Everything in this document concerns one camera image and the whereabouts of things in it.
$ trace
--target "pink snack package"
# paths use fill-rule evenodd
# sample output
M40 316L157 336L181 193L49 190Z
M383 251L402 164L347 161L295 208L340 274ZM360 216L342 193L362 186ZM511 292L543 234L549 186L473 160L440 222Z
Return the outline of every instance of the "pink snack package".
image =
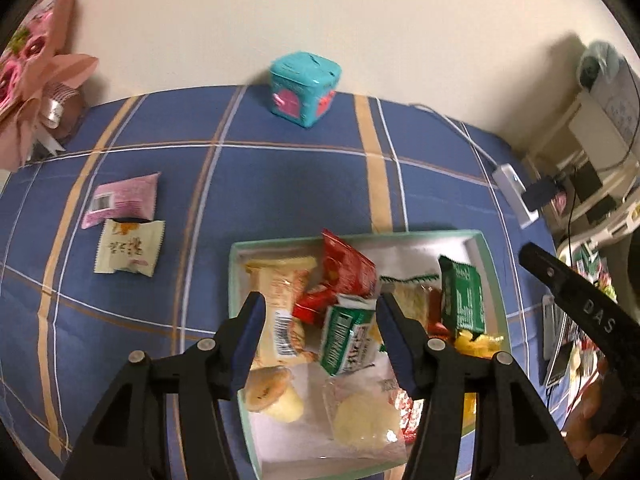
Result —
M160 173L102 184L95 188L82 218L82 229L98 225L106 218L153 220Z

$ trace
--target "box of snacks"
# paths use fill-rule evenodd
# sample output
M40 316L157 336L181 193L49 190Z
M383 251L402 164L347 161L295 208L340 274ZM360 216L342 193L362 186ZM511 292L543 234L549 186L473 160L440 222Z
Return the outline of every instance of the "box of snacks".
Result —
M471 310L451 303L465 287L474 288ZM423 402L394 377L375 317L381 291L460 352L510 351L494 263L478 231L341 237L324 230L318 238L237 243L230 316L251 290L264 294L267 315L238 403L260 480L355 480L406 462ZM463 434L474 428L475 409L467 394Z

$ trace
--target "human hand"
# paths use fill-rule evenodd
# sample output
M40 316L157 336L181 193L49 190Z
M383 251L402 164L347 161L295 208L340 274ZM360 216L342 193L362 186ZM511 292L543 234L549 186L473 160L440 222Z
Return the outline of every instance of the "human hand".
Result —
M598 362L598 371L604 374L607 362ZM580 403L569 414L565 424L565 442L576 459L586 457L591 469L600 476L604 473L625 445L626 438L613 434L594 434L591 417L596 414L602 401L602 377L585 388Z

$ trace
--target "green snack package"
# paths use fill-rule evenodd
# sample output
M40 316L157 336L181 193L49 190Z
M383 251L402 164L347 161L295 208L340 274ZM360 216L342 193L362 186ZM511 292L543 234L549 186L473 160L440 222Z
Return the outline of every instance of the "green snack package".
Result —
M469 330L484 334L480 274L474 266L438 258L442 270L442 323L452 334Z
M320 364L329 375L354 372L373 361L376 343L369 336L375 310L330 306L322 328Z

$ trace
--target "tray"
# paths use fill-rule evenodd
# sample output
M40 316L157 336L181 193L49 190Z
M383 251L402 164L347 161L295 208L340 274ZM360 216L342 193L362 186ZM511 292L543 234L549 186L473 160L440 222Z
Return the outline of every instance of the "tray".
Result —
M379 276L406 279L419 274L440 274L438 256L469 263L478 269L482 282L486 330L504 336L502 350L511 351L507 319L489 248L480 231L428 231L377 235L342 236L376 264ZM319 280L322 261L322 238L288 238L233 244L229 257L229 316L238 314L249 293L244 264L254 258L283 258L311 254L318 268L311 283ZM260 480L356 480L392 468L397 463L373 459L324 458L335 452L327 435L329 421L324 412L318 381L328 377L318 364L292 368L293 384L305 399L305 415L292 424L249 413L238 395L242 430L249 457ZM474 429L463 429L466 434Z

